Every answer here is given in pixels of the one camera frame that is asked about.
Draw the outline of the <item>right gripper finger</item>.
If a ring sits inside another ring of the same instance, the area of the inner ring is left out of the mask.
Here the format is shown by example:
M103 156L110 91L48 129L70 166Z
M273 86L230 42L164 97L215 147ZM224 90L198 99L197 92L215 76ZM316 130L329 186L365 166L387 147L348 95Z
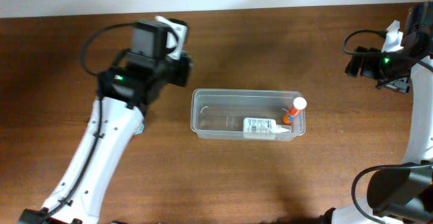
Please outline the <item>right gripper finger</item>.
M409 76L404 76L392 81L379 81L375 87L376 89L386 88L398 93L408 93L411 89L411 79Z
M366 47L357 47L354 50L354 53L360 53L361 55L352 55L350 62L348 63L348 65L345 68L345 73L348 76L351 76L353 78L356 78L358 76L362 75L362 65L363 65L363 53L367 52L367 48Z

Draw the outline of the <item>orange tablet tube white cap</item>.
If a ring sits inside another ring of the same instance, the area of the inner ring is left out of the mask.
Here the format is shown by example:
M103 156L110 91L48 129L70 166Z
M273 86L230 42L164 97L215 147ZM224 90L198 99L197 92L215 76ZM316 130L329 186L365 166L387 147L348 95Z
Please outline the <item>orange tablet tube white cap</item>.
M296 117L306 108L307 102L303 97L296 97L293 100L292 106L286 112L283 122L287 125L290 125Z

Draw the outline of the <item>white pump bottle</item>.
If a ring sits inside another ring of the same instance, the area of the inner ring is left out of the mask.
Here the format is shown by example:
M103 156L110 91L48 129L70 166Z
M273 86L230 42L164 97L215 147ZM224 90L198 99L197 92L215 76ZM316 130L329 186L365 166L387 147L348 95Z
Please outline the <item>white pump bottle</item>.
M275 119L246 117L243 136L246 139L274 140L279 133L291 133L291 126L278 125Z

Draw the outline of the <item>gold lid small jar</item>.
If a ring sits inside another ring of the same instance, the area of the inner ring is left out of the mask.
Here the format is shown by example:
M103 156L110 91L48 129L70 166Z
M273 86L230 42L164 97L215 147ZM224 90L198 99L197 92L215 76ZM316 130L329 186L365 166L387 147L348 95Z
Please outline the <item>gold lid small jar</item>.
M136 128L134 134L135 134L135 135L138 135L138 134L143 133L143 131L144 131L144 127L145 127L144 124L141 123L141 124Z

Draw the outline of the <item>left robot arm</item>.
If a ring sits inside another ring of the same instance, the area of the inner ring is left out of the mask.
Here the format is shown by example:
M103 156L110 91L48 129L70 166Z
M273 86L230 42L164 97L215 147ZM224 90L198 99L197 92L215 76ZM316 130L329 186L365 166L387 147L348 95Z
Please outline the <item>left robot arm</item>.
M19 223L97 223L110 180L131 138L144 130L149 106L165 85L186 86L193 68L183 49L188 24L156 16L129 26L130 46L92 74L97 97L64 176L41 209L24 209Z

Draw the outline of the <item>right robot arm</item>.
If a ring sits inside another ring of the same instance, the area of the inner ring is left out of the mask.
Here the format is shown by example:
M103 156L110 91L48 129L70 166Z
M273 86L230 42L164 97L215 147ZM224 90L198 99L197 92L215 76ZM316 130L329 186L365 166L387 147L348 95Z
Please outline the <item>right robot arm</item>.
M404 24L394 21L375 35L381 48L358 46L345 73L412 94L408 140L398 164L371 166L358 173L350 188L351 205L331 208L320 223L432 222L432 2L410 7Z

